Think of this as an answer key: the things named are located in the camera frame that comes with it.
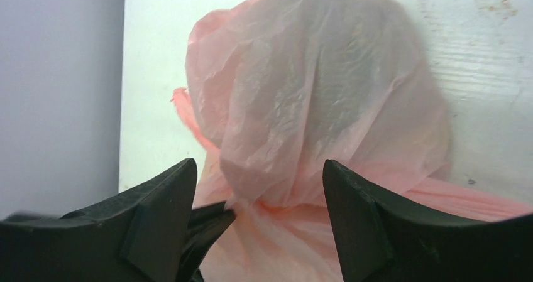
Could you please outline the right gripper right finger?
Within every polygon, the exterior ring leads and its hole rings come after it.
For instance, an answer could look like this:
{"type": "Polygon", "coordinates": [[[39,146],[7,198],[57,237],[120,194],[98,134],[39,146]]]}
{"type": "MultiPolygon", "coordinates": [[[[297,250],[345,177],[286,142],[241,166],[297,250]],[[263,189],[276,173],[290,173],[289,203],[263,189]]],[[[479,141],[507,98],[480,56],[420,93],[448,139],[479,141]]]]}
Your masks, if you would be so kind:
{"type": "Polygon", "coordinates": [[[447,214],[334,160],[322,182],[345,281],[531,281],[532,216],[447,214]]]}

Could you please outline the pink plastic bag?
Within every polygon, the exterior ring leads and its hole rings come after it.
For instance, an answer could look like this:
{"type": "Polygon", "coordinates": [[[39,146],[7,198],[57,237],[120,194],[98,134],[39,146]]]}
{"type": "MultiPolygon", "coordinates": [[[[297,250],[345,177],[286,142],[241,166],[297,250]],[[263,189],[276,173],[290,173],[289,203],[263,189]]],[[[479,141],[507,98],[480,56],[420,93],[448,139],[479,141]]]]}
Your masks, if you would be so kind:
{"type": "Polygon", "coordinates": [[[173,103],[206,149],[194,202],[236,220],[206,281],[340,281],[322,186],[336,160],[394,193],[496,221],[530,205],[445,182],[446,103],[394,0],[245,0],[189,35],[173,103]]]}

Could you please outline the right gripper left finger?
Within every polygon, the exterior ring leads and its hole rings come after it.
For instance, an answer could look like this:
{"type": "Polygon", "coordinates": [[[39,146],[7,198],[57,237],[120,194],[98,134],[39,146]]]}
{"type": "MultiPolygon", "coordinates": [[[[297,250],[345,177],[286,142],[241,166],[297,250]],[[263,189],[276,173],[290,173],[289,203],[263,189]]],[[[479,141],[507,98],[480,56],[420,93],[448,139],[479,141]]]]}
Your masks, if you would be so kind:
{"type": "Polygon", "coordinates": [[[193,208],[192,158],[94,205],[1,221],[2,281],[202,281],[200,265],[236,216],[193,208]]]}

